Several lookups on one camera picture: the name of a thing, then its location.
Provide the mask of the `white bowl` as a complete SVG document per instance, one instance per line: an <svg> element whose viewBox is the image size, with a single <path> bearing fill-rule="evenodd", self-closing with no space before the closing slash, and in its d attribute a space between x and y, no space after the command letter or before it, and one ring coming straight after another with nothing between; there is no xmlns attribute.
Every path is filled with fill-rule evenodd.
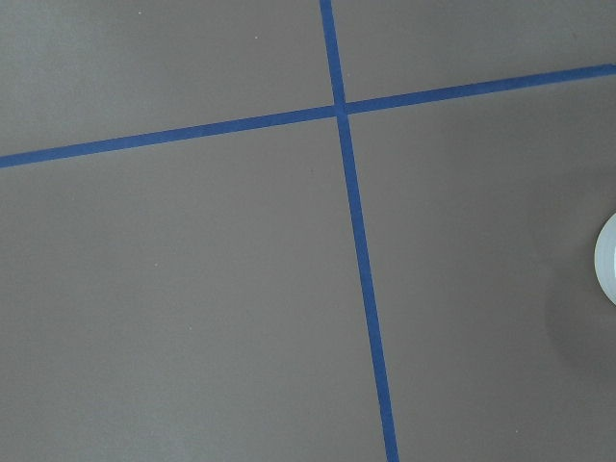
<svg viewBox="0 0 616 462"><path fill-rule="evenodd" d="M603 225L594 249L594 268L598 283L613 304L616 304L616 215L613 214Z"/></svg>

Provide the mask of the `long blue tape strip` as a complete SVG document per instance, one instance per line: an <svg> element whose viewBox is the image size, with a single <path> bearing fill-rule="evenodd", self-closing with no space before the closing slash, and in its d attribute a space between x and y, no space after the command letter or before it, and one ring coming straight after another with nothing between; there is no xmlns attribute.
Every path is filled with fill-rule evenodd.
<svg viewBox="0 0 616 462"><path fill-rule="evenodd" d="M393 462L399 460L396 425L391 403L389 377L380 328L378 306L373 285L372 265L362 210L362 198L357 175L350 120L347 112L342 60L338 44L334 10L333 4L330 1L320 1L319 6L333 97L333 108L338 128L345 175L346 195L353 242L370 344L381 431L386 460Z"/></svg>

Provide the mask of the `crossing blue tape strip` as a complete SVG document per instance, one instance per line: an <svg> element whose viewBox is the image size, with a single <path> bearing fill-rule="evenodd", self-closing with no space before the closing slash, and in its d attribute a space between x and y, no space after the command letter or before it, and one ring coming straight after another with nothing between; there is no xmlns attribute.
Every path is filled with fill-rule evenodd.
<svg viewBox="0 0 616 462"><path fill-rule="evenodd" d="M403 94L352 101L344 104L343 110L349 115L356 115L502 91L519 90L600 77L610 77L614 74L614 64L600 64L434 90L413 91ZM216 123L132 135L115 139L89 141L67 146L45 148L3 156L1 158L1 167L17 167L56 161L60 159L69 159L131 148L139 148L149 145L186 141L269 128L273 126L291 125L305 121L334 118L337 116L338 112L339 111L333 105L330 105L271 115L258 115L232 119Z"/></svg>

